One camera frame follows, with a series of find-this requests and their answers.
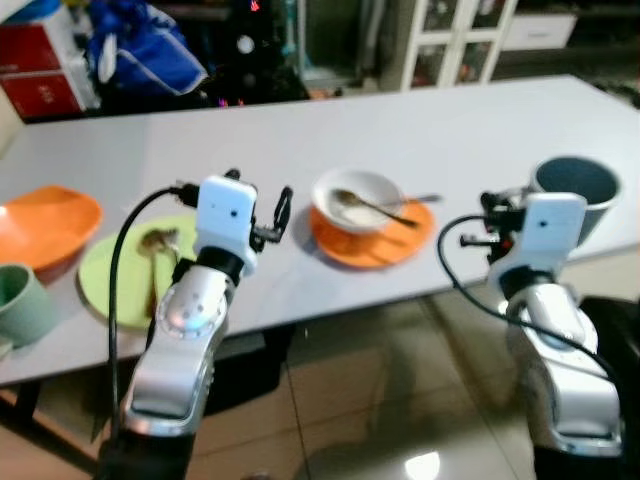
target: spoon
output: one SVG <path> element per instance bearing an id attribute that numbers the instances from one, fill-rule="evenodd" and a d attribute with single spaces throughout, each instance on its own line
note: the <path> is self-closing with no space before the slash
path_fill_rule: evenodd
<path id="1" fill-rule="evenodd" d="M 140 239 L 138 251 L 151 260 L 151 291 L 149 292 L 149 299 L 145 309 L 146 315 L 150 318 L 153 318 L 158 303 L 156 293 L 156 253 L 171 250 L 177 264 L 180 257 L 178 248 L 179 235 L 180 232 L 177 228 L 168 230 L 154 228 L 146 232 Z"/>
<path id="2" fill-rule="evenodd" d="M 370 203 L 370 202 L 367 202 L 366 200 L 363 200 L 358 195 L 356 195 L 355 193 L 349 190 L 336 189 L 332 193 L 333 193 L 333 196 L 336 198 L 336 200 L 338 200 L 338 202 L 342 203 L 343 205 L 347 205 L 351 207 L 355 207 L 358 205 L 365 205 L 375 210 L 376 212 L 380 212 L 381 214 L 391 218 L 392 220 L 395 220 L 396 222 L 401 223 L 406 227 L 417 228 L 420 226 L 418 222 L 414 222 L 413 220 L 409 220 L 408 218 L 403 218 L 398 215 L 394 215 L 393 213 L 389 213 L 384 208 L 374 203 Z"/>

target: orange plate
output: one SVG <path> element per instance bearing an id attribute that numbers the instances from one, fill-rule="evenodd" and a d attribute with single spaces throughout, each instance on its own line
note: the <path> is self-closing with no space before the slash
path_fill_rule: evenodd
<path id="1" fill-rule="evenodd" d="M 360 268 L 386 267 L 420 250 L 435 227 L 431 210 L 416 200 L 409 200 L 401 215 L 420 226 L 414 229 L 391 221 L 379 232 L 356 235 L 334 227 L 313 208 L 311 231 L 322 251 L 340 263 Z"/>
<path id="2" fill-rule="evenodd" d="M 22 262 L 34 270 L 73 255 L 102 221 L 88 195 L 55 185 L 0 206 L 0 262 Z"/>

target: red and white box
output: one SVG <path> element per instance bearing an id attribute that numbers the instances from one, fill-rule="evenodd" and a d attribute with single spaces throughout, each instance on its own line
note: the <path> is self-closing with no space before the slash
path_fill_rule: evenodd
<path id="1" fill-rule="evenodd" d="M 64 5 L 33 22 L 0 25 L 0 45 L 0 85 L 23 119 L 100 106 Z"/>

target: orange bowl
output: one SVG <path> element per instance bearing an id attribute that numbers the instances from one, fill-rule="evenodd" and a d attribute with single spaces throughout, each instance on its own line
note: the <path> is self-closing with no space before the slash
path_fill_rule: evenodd
<path id="1" fill-rule="evenodd" d="M 80 250 L 101 221 L 95 199 L 64 187 L 14 198 L 0 205 L 0 262 L 52 267 Z"/>

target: light green plate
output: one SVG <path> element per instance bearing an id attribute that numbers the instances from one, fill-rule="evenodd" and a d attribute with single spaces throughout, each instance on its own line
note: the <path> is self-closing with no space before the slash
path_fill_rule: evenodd
<path id="1" fill-rule="evenodd" d="M 163 217 L 136 225 L 129 230 L 120 254 L 118 266 L 118 324 L 146 328 L 151 319 L 147 303 L 151 293 L 151 259 L 138 252 L 143 235 L 152 230 L 177 228 L 180 231 L 180 256 L 194 259 L 195 216 Z M 78 277 L 82 292 L 91 306 L 105 318 L 109 312 L 109 267 L 117 233 L 107 237 L 89 250 L 80 264 Z M 171 285 L 175 258 L 171 252 L 155 256 L 156 295 L 162 298 Z"/>

